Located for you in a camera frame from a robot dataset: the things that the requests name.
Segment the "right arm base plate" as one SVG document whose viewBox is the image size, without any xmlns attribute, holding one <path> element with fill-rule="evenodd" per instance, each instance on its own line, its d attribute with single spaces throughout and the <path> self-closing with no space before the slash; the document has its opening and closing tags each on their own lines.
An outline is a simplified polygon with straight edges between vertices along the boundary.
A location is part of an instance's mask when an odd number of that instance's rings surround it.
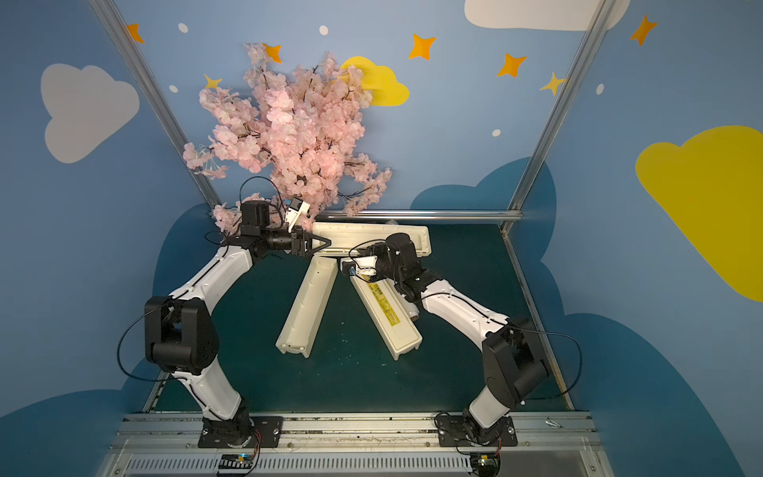
<svg viewBox="0 0 763 477">
<path fill-rule="evenodd" d="M 490 427 L 480 427 L 473 417 L 437 413 L 433 417 L 441 447 L 515 447 L 517 432 L 510 417 L 500 419 Z"/>
</svg>

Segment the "dispenser lid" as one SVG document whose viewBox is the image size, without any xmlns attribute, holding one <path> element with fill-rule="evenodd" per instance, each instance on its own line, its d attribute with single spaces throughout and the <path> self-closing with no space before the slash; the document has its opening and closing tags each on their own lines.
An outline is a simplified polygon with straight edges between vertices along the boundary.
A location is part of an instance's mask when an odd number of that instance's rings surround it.
<svg viewBox="0 0 763 477">
<path fill-rule="evenodd" d="M 357 252 L 360 248 L 365 248 L 365 246 L 379 240 L 385 240 L 388 236 L 396 233 L 409 235 L 419 258 L 430 256 L 432 252 L 429 231 L 425 226 L 316 222 L 313 225 L 312 233 L 318 237 L 331 240 L 330 246 L 320 250 L 318 254 L 333 256 L 333 258 L 347 256 L 351 250 Z"/>
</svg>

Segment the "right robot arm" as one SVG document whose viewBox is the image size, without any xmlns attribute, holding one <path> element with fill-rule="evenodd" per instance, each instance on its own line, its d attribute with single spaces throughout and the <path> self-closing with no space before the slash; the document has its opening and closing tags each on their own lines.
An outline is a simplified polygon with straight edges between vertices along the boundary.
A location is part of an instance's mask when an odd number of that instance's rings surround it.
<svg viewBox="0 0 763 477">
<path fill-rule="evenodd" d="M 469 298 L 422 264 L 408 234 L 392 234 L 380 244 L 367 246 L 363 255 L 373 259 L 371 282 L 391 280 L 405 301 L 441 318 L 481 352 L 484 388 L 462 413 L 461 441 L 490 446 L 502 440 L 510 427 L 510 411 L 532 399 L 531 393 L 552 373 L 544 337 L 574 343 L 578 363 L 569 387 L 578 384 L 583 353 L 575 338 L 520 324 Z"/>
</svg>

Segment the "dispenser base tray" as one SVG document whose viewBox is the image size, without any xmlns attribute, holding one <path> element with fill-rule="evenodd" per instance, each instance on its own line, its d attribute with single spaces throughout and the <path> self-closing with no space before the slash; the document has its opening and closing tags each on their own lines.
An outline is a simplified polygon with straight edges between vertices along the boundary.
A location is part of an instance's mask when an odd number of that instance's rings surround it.
<svg viewBox="0 0 763 477">
<path fill-rule="evenodd" d="M 310 357 L 337 274 L 335 258 L 312 258 L 275 343 L 282 354 Z"/>
</svg>

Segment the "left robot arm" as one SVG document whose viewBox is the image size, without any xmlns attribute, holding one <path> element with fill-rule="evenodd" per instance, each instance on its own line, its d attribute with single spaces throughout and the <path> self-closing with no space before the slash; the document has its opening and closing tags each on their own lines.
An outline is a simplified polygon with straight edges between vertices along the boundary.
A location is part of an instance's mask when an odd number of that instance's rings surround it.
<svg viewBox="0 0 763 477">
<path fill-rule="evenodd" d="M 331 246 L 329 238 L 300 226 L 270 226 L 268 204 L 242 204 L 235 233 L 223 234 L 214 257 L 188 282 L 144 307 L 145 358 L 180 382 L 202 411 L 202 448 L 262 448 L 262 435 L 244 398 L 230 384 L 218 359 L 220 340 L 212 314 L 238 279 L 273 250 L 311 258 Z"/>
</svg>

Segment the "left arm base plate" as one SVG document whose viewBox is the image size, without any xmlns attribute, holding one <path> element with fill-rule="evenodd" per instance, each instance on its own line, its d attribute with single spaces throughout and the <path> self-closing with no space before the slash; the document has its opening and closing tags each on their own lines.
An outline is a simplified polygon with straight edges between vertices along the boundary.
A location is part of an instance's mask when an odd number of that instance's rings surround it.
<svg viewBox="0 0 763 477">
<path fill-rule="evenodd" d="M 279 445 L 284 418 L 278 415 L 254 415 L 241 421 L 203 419 L 199 448 L 249 449 L 276 448 Z"/>
</svg>

